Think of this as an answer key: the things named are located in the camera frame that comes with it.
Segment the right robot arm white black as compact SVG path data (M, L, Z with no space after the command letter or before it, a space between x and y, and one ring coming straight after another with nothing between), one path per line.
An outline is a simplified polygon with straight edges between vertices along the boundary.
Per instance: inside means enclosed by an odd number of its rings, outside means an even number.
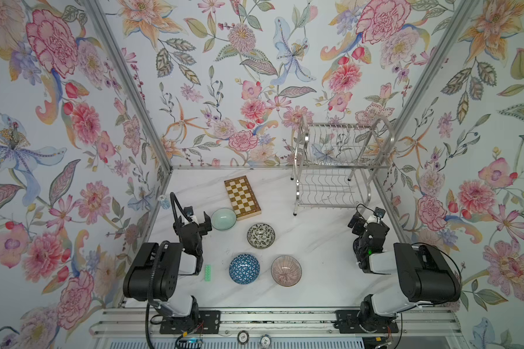
M388 330L397 315L404 311L459 299L460 281L437 247L395 243L393 250L384 250L390 228L377 214L364 218L356 212L348 227L357 237L353 251L360 270L397 279L397 285L365 296L356 317L349 320L362 331Z

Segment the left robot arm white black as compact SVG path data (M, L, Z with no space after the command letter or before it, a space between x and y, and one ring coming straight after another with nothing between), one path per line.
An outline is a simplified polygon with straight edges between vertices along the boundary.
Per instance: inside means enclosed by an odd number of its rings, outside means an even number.
M180 276L197 276L203 266L202 237L212 231L211 219L184 223L177 218L174 229L178 243L145 243L138 251L123 282L123 293L154 309L179 331L192 331L200 324L197 299L178 289Z

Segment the pink striped bowl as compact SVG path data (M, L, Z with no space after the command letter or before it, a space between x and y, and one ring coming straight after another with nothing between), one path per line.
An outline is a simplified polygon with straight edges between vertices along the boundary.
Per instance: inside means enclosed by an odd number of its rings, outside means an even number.
M272 278L284 287L295 286L302 277L301 264L292 256L282 255L276 258L271 267Z

